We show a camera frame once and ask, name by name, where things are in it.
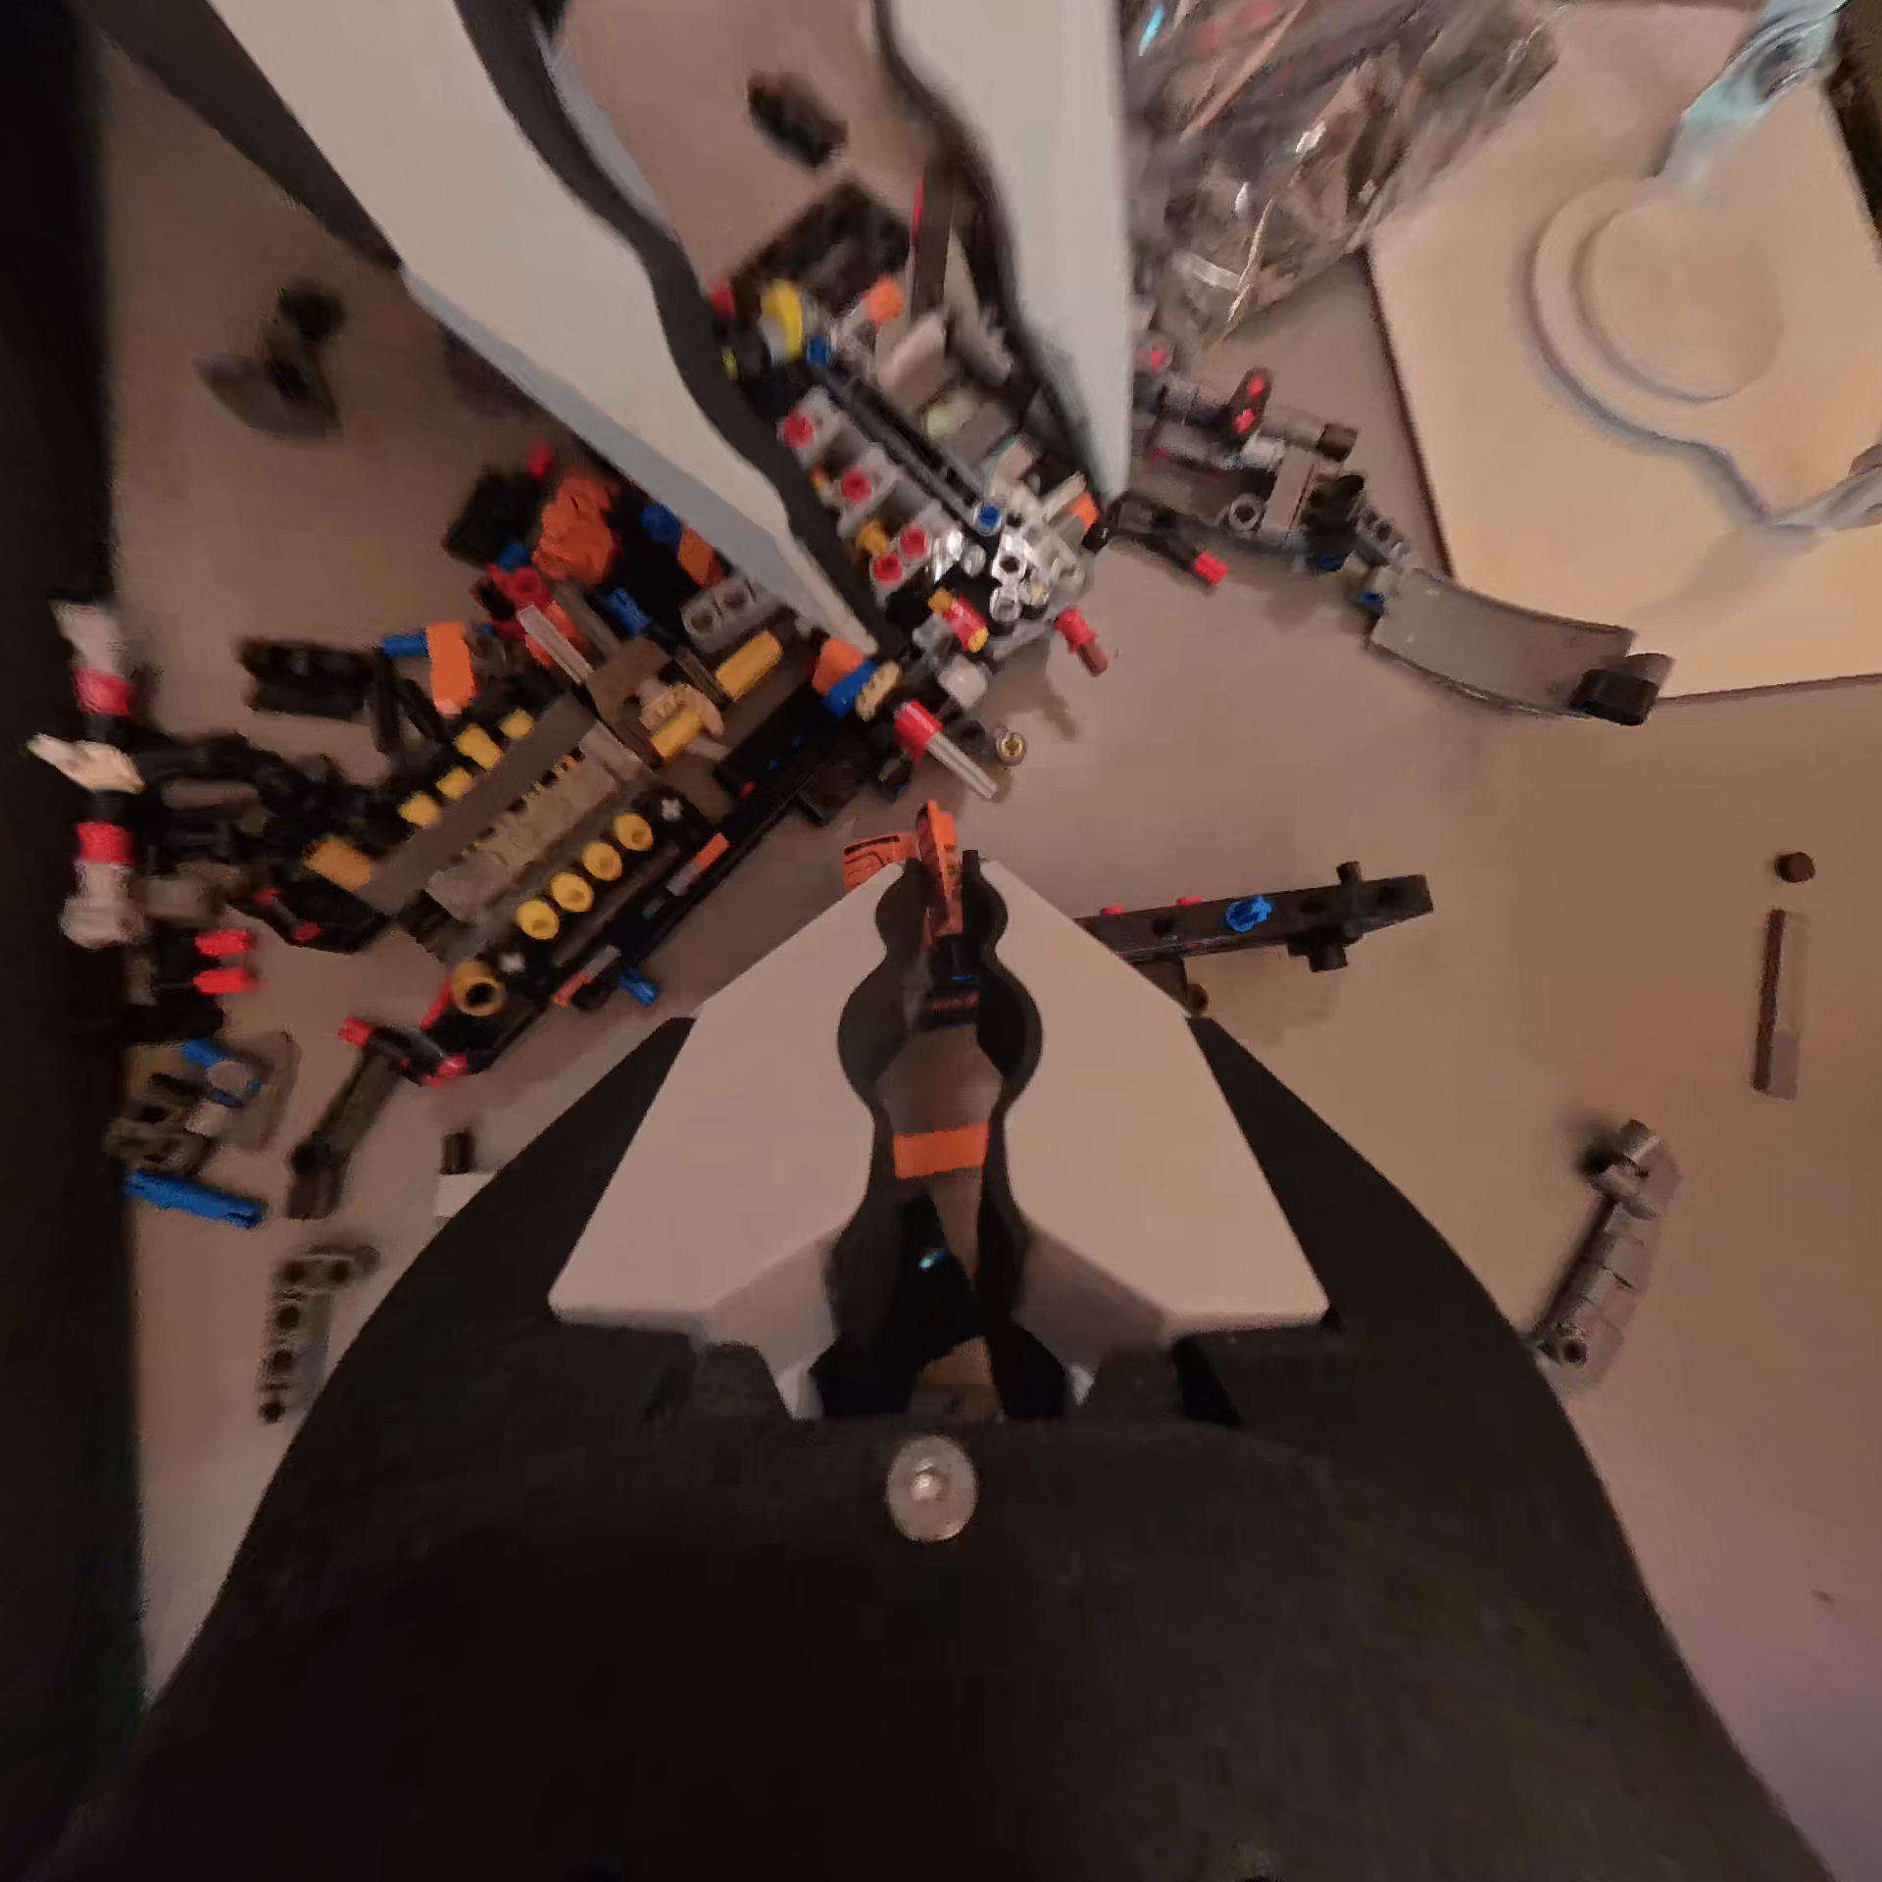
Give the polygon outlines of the black lego frame with pins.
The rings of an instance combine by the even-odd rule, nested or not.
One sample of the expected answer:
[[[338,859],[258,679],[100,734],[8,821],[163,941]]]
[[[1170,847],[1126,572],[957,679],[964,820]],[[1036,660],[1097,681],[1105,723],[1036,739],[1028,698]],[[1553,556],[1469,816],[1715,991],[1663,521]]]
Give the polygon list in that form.
[[[1433,913],[1421,875],[1370,880],[1340,861],[1324,885],[1252,891],[1231,900],[1177,900],[1166,905],[1105,905],[1074,926],[1169,991],[1188,1017],[1209,1014],[1209,994],[1188,968],[1200,958],[1282,952],[1309,974],[1335,974],[1362,939]]]

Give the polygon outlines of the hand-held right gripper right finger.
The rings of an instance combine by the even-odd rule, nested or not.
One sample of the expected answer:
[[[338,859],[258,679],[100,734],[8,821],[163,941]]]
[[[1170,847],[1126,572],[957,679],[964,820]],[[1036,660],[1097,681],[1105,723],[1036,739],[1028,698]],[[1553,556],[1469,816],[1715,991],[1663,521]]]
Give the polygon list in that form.
[[[1200,1036],[997,861],[974,863],[976,1048],[997,1073],[976,1300],[1001,1410],[1055,1417],[1124,1347],[1329,1313]]]

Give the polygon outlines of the grey lego connector beam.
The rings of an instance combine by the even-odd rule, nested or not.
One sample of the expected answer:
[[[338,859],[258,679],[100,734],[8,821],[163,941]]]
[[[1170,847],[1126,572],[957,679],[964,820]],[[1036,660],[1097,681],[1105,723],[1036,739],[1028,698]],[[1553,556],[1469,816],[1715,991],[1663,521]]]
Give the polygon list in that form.
[[[1587,1147],[1593,1213],[1535,1326],[1525,1335],[1560,1394],[1599,1383],[1651,1284],[1659,1235],[1679,1167],[1659,1130],[1626,1119]]]

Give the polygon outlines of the clear bag of lego parts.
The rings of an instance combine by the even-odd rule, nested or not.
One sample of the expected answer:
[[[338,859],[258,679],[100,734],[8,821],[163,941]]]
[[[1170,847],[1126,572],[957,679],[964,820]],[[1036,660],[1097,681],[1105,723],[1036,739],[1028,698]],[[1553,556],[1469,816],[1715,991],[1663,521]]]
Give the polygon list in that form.
[[[1554,65],[1549,2],[1121,2],[1136,291],[1181,348],[1312,286]]]

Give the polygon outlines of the lego car chassis assembly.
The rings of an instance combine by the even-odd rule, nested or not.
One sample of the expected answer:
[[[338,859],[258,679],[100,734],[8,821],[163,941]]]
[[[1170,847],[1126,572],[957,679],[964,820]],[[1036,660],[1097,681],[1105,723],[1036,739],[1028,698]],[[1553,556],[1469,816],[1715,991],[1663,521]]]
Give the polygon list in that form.
[[[954,232],[853,180],[714,291],[734,383],[775,421],[881,607],[877,647],[816,627],[623,474],[536,449],[486,474],[447,549],[507,660],[394,762],[363,900],[442,968],[426,1017],[468,1073],[551,1011],[657,998],[651,958],[787,816],[921,770],[997,798],[990,692],[1028,647],[1112,660],[1084,615],[1101,508],[1024,381],[970,336]],[[552,481],[620,483],[598,585],[532,566]]]

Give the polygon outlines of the grey lego subassembly with curved panel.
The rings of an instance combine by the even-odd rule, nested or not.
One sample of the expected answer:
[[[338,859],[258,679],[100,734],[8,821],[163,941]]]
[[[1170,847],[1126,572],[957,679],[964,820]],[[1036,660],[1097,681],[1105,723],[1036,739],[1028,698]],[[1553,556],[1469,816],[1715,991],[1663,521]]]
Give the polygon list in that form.
[[[1372,650],[1456,693],[1639,725],[1674,674],[1629,627],[1511,605],[1421,560],[1353,465],[1358,432],[1279,403],[1266,367],[1209,391],[1188,352],[1147,326],[1133,449],[1136,483],[1092,539],[1129,540],[1202,585],[1227,583],[1231,554],[1340,583]]]

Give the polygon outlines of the small orange lego beam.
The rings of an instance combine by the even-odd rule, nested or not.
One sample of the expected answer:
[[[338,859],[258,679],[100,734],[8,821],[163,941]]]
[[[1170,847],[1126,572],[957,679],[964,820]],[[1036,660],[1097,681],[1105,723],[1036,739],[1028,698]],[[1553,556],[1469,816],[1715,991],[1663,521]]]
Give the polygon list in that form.
[[[476,660],[461,620],[380,638],[378,650],[397,662],[426,669],[426,692],[439,718],[461,718],[479,693]]]

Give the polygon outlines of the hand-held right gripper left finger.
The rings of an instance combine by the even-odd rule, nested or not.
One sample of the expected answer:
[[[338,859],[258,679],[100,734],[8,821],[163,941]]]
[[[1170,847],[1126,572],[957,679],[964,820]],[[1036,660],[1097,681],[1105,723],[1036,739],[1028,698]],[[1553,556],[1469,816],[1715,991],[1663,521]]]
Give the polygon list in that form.
[[[891,863],[707,998],[551,1287],[579,1329],[749,1343],[798,1417],[837,1335],[836,1245],[886,1167],[925,876]]]

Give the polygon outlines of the blue lego axle pin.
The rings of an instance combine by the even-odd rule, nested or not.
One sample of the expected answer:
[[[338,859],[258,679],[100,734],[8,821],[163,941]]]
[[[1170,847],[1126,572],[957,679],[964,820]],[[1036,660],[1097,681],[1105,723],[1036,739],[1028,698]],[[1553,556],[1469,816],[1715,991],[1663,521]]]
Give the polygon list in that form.
[[[185,1213],[192,1219],[232,1226],[242,1231],[270,1219],[270,1208],[256,1198],[144,1167],[130,1167],[121,1177],[121,1195],[134,1204],[146,1204],[150,1210]]]

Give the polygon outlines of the black axle with red bushings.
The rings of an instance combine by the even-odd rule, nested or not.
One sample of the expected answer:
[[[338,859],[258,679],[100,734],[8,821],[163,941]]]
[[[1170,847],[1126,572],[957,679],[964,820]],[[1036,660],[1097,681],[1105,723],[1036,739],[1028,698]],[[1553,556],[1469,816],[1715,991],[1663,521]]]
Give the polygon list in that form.
[[[115,612],[95,603],[57,598],[53,620],[71,652],[80,735],[35,734],[25,753],[82,790],[75,885],[60,905],[60,932],[82,952],[134,948],[146,936],[134,838],[134,806],[144,794],[144,773],[130,753],[134,643]]]

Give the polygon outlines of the black lego double connector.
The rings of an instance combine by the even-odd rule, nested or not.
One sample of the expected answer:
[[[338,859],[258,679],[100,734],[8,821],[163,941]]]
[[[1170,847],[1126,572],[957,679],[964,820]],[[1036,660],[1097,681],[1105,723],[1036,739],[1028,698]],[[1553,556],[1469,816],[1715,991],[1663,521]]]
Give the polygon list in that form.
[[[375,692],[375,652],[248,638],[237,647],[246,707],[264,718],[363,723]]]

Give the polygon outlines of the white book stand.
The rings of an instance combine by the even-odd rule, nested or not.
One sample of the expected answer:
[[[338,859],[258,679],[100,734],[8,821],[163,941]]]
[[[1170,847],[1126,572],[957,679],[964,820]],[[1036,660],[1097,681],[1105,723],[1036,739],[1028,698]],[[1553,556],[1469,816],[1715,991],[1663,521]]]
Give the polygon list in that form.
[[[1546,230],[1654,171],[1746,27],[1738,7],[1563,7],[1535,89],[1370,243],[1450,572],[1632,630],[1674,660],[1672,693],[1879,679],[1879,524],[1763,521],[1707,449],[1590,403],[1535,320]],[[1760,432],[1798,449],[1769,483],[1788,513],[1879,443],[1879,230],[1821,80],[1788,89],[1715,181],[1729,230],[1774,270],[1784,334],[1763,388],[1784,403]]]

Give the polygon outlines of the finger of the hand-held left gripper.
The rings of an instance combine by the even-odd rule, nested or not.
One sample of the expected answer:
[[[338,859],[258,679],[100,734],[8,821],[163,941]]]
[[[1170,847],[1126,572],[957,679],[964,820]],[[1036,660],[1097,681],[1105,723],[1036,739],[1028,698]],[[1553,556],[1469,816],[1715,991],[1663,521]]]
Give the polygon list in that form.
[[[1008,336],[1094,500],[1133,458],[1116,2],[881,2],[881,47],[986,198]]]
[[[413,296],[740,572],[873,650],[881,607],[724,367],[669,221],[567,111],[526,2],[215,2]]]

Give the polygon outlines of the dark grey lego tile strip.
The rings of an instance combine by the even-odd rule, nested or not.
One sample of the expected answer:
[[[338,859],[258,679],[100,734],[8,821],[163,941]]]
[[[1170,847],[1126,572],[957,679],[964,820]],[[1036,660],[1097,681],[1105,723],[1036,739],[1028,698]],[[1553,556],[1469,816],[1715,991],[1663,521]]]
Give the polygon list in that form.
[[[1754,1002],[1752,1088],[1796,1102],[1801,1083],[1805,1017],[1805,915],[1787,905],[1767,913],[1760,982]]]

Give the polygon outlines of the black perforated panel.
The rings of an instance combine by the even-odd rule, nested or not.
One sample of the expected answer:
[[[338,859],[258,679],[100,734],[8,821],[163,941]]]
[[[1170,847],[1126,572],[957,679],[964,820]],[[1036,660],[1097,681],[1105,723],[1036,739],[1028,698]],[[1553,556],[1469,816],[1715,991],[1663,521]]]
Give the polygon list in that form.
[[[76,794],[57,598],[113,575],[100,53],[2,2],[2,1880],[35,1880],[144,1694],[127,1231],[103,1130],[115,1056],[66,945]]]

